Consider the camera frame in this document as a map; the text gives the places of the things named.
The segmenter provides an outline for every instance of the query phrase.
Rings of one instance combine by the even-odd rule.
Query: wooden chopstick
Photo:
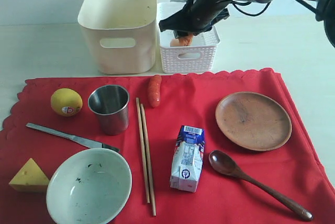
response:
[[[146,120],[146,113],[144,111],[143,104],[141,104],[141,115],[142,115],[143,129],[144,129],[144,145],[145,145],[145,148],[146,148],[146,156],[147,156],[147,163],[148,163],[151,208],[152,208],[152,214],[154,216],[156,216],[156,202],[155,202],[155,193],[154,193],[154,189],[153,189],[153,178],[152,178],[152,167],[151,167],[151,158],[150,158],[147,120]]]
[[[147,203],[150,203],[149,185],[148,185],[147,158],[146,158],[146,151],[145,151],[145,148],[144,148],[142,117],[141,117],[141,109],[140,109],[140,99],[138,97],[136,98],[136,106],[137,106],[138,127],[139,127],[139,130],[140,130],[144,185],[146,187]]]

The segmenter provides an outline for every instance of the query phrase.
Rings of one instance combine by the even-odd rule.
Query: knife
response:
[[[32,124],[32,123],[27,123],[26,126],[29,127],[29,128],[35,129],[35,130],[43,131],[43,132],[46,132],[46,133],[49,133],[49,134],[52,134],[52,135],[56,135],[56,136],[59,136],[59,137],[70,139],[70,140],[72,140],[72,141],[74,141],[78,144],[81,144],[85,147],[88,147],[88,148],[106,148],[106,149],[111,149],[115,152],[120,151],[120,149],[118,149],[116,147],[112,147],[108,144],[104,144],[104,143],[101,143],[101,142],[98,142],[98,141],[95,141],[95,140],[91,140],[91,139],[85,139],[85,138],[78,137],[76,135],[67,134],[67,133],[64,133],[64,132],[61,132],[61,131],[56,131],[54,129],[47,128],[47,127],[44,127],[44,126],[35,125],[35,124]]]

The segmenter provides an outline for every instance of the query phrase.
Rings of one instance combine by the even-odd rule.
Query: milk carton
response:
[[[194,193],[203,166],[205,131],[201,128],[181,126],[176,141],[170,187]]]

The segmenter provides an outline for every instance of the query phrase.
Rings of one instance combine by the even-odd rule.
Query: cheese wedge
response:
[[[9,182],[9,185],[20,192],[46,192],[49,179],[36,162],[30,158],[27,163]]]

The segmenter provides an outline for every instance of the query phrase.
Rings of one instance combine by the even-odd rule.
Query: wooden spoon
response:
[[[248,181],[255,186],[263,189],[271,196],[279,200],[282,204],[286,207],[291,209],[293,212],[298,214],[302,220],[304,221],[311,221],[313,220],[313,215],[306,210],[303,206],[299,205],[297,202],[293,201],[290,198],[282,195],[281,193],[277,192],[276,190],[263,185],[262,183],[254,180],[250,176],[248,176],[242,169],[236,164],[236,162],[225,153],[215,150],[212,151],[209,155],[209,163],[214,168],[215,171],[223,174],[228,175],[236,178],[240,178],[242,180]]]

